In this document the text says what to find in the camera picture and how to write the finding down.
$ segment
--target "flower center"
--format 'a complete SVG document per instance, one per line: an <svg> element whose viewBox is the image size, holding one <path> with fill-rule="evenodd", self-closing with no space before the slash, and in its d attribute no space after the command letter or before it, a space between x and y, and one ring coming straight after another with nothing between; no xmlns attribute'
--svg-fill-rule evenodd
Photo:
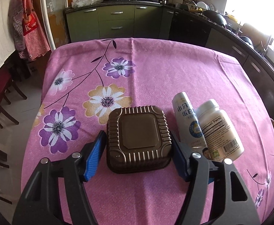
<svg viewBox="0 0 274 225"><path fill-rule="evenodd" d="M55 135L61 134L61 132L63 131L63 129L64 129L63 122L61 122L61 121L54 122L54 124L53 124L53 133Z"/></svg>
<svg viewBox="0 0 274 225"><path fill-rule="evenodd" d="M114 98L110 96L106 96L101 99L100 103L103 107L107 107L107 108L111 107L114 104Z"/></svg>
<svg viewBox="0 0 274 225"><path fill-rule="evenodd" d="M62 83L63 83L63 78L59 77L59 78L56 78L54 85L58 86L58 85L61 85Z"/></svg>
<svg viewBox="0 0 274 225"><path fill-rule="evenodd" d="M120 70L123 70L123 69L124 69L124 66L121 65L121 64L116 64L116 65L114 66L114 68L115 68L116 70L120 71Z"/></svg>

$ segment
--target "table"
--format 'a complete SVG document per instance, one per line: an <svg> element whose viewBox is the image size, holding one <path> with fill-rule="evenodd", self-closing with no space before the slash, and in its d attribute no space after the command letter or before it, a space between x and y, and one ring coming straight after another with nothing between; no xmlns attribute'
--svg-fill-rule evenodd
<svg viewBox="0 0 274 225"><path fill-rule="evenodd" d="M56 161L81 150L106 130L115 108L156 105L178 135L171 100L182 91L193 107L214 98L230 116L245 148L234 164L265 220L274 208L274 130L261 98L235 58L172 41L93 40L56 49L25 151L22 189L41 158ZM99 224L170 225L188 183L173 162L157 171L115 174L105 151L85 188ZM210 184L202 222L209 217L212 191ZM64 219L71 222L63 180L59 192Z"/></svg>

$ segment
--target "brown plastic container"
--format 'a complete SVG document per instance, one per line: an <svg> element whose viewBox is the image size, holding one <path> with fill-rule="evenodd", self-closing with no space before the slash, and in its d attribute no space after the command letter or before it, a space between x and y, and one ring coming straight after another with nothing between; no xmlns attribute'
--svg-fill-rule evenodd
<svg viewBox="0 0 274 225"><path fill-rule="evenodd" d="M160 108L118 108L110 113L107 123L107 165L113 172L161 169L170 160L170 132Z"/></svg>

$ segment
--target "red checkered apron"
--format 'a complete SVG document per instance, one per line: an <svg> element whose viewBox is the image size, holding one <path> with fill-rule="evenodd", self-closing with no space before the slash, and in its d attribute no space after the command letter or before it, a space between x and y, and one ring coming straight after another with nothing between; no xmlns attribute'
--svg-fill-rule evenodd
<svg viewBox="0 0 274 225"><path fill-rule="evenodd" d="M46 35L43 32L31 0L23 0L23 32L26 50L19 52L21 58L29 61L43 56L50 50Z"/></svg>

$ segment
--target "tiled floor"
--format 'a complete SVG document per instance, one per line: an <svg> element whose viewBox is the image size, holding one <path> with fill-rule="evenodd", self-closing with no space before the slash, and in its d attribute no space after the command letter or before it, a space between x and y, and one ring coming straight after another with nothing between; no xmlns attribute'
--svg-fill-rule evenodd
<svg viewBox="0 0 274 225"><path fill-rule="evenodd" d="M28 99L24 100L10 87L11 93L6 95L11 101L11 105L8 105L5 100L1 105L19 121L19 125L15 125L2 113L0 114L0 122L4 127L0 129L0 149L8 154L7 164L10 166L9 169L0 167L0 195L13 203L10 205L0 201L0 212L10 223L21 194L22 161L33 121L40 107L42 90L42 83L38 74L23 82L17 82L17 85Z"/></svg>

